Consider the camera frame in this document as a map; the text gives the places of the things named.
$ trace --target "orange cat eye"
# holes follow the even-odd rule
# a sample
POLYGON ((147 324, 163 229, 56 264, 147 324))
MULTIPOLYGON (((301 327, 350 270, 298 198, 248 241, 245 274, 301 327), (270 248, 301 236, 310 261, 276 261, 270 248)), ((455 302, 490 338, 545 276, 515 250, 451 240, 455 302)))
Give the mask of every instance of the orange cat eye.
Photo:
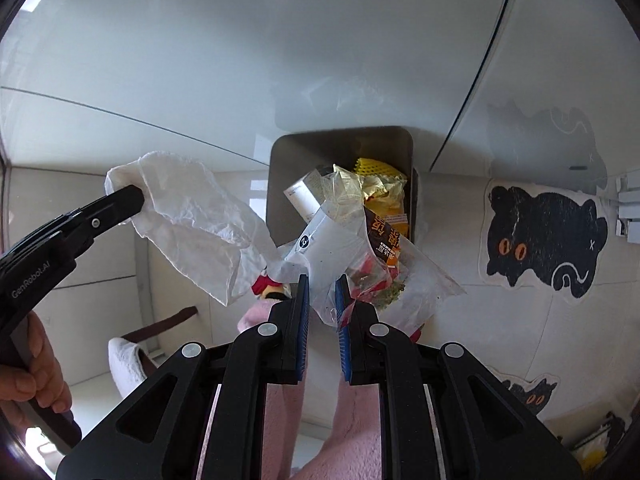
POLYGON ((516 260, 521 262, 524 257, 527 256, 527 246, 525 244, 518 244, 515 250, 516 260))
POLYGON ((498 244, 498 251, 502 256, 506 256, 511 251, 511 242, 507 240, 507 238, 503 238, 500 240, 498 244))

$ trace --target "triangular cutout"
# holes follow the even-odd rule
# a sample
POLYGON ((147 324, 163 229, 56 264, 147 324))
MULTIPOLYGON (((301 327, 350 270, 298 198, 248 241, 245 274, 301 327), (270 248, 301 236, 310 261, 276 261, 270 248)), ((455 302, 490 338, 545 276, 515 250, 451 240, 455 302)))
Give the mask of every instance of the triangular cutout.
POLYGON ((471 376, 468 381, 490 439, 502 440, 523 430, 516 414, 480 377, 471 376))
POLYGON ((116 423, 120 433, 150 444, 156 437, 164 410, 171 399, 178 378, 167 375, 136 402, 116 423))

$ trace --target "brown strap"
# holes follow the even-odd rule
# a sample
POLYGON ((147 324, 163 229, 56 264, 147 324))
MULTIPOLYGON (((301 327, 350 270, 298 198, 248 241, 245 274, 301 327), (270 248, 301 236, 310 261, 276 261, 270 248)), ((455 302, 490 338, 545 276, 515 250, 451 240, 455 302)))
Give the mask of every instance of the brown strap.
POLYGON ((163 319, 162 321, 158 321, 149 326, 143 326, 138 330, 134 330, 133 332, 129 332, 122 336, 123 339, 130 341, 132 343, 139 343, 144 341, 145 339, 149 339, 150 337, 154 337, 162 332, 166 332, 170 328, 173 328, 176 325, 180 325, 183 321, 187 321, 190 317, 195 316, 198 313, 198 309, 194 306, 188 306, 187 308, 182 309, 177 314, 174 314, 167 319, 163 319))

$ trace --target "metal bolt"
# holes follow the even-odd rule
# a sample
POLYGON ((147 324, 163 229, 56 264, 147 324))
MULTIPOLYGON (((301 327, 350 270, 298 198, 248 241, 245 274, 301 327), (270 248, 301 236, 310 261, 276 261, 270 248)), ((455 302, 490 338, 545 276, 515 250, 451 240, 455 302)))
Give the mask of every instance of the metal bolt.
POLYGON ((273 323, 262 323, 259 327, 258 327, 258 334, 260 335, 273 335, 278 331, 278 326, 274 325, 273 323))
POLYGON ((382 323, 376 323, 369 327, 369 332, 376 337, 384 337, 389 333, 389 327, 382 323))
POLYGON ((449 357, 458 358, 465 354, 465 349, 457 343, 451 343, 444 347, 444 353, 449 357))
POLYGON ((185 357, 196 357, 200 355, 200 352, 202 352, 202 348, 198 343, 189 343, 182 347, 182 355, 185 357))

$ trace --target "human hand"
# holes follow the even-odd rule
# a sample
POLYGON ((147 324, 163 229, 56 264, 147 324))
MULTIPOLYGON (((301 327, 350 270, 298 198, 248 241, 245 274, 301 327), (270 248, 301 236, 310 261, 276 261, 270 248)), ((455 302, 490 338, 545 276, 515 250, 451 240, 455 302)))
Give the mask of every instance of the human hand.
POLYGON ((15 402, 35 397, 41 408, 50 406, 55 413, 71 408, 71 392, 42 322, 34 312, 30 312, 27 319, 29 350, 33 355, 29 371, 0 365, 0 408, 18 430, 25 430, 32 424, 15 402))

